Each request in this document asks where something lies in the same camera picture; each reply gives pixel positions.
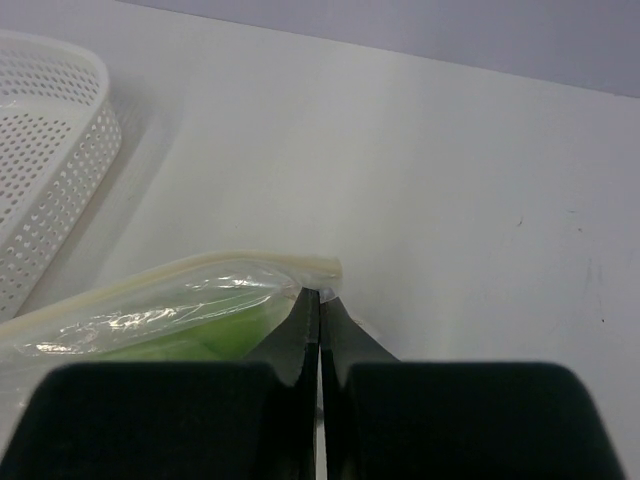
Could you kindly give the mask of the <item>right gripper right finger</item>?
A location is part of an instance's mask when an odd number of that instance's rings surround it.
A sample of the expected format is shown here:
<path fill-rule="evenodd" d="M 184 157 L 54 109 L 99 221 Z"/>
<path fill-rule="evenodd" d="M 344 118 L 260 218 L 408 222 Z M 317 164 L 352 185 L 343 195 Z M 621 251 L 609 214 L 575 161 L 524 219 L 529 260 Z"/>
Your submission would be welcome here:
<path fill-rule="evenodd" d="M 332 479 L 620 479 L 591 395 L 545 362 L 408 362 L 320 308 Z"/>

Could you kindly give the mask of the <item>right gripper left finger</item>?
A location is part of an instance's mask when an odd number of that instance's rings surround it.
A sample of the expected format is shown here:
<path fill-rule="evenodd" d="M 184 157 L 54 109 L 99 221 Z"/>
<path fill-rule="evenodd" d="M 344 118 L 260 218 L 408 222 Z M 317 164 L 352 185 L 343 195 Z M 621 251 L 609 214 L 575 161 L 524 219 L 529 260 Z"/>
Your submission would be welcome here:
<path fill-rule="evenodd" d="M 92 362 L 38 385 L 5 479 L 312 479 L 320 296 L 227 362 Z"/>

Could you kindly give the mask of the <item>green cabbage toy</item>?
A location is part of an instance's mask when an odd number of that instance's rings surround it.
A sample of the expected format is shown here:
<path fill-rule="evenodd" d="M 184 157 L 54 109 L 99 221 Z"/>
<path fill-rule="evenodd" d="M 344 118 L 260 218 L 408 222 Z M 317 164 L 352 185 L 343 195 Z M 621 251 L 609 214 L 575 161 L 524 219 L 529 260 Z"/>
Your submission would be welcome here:
<path fill-rule="evenodd" d="M 97 354 L 96 361 L 236 360 L 256 347 L 290 313 L 289 300 L 265 302 L 180 332 Z"/>

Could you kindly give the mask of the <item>clear dotted zip bag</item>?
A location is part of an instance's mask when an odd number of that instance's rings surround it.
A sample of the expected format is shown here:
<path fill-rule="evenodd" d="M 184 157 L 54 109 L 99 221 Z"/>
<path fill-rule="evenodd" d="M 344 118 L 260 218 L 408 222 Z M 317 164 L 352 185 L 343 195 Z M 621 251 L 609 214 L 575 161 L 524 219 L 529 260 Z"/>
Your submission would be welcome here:
<path fill-rule="evenodd" d="M 304 289 L 335 298 L 335 258 L 257 252 L 206 254 L 134 275 L 1 325 L 1 438 L 7 440 L 51 370 L 180 332 Z"/>

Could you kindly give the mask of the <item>white perforated plastic basket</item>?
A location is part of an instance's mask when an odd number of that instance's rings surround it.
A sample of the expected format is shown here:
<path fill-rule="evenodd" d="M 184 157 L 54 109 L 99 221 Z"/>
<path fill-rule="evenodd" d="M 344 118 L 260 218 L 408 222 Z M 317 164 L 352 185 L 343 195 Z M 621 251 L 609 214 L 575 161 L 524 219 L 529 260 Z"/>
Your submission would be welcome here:
<path fill-rule="evenodd" d="M 110 78 L 70 43 L 1 33 L 1 318 L 41 279 L 117 156 Z"/>

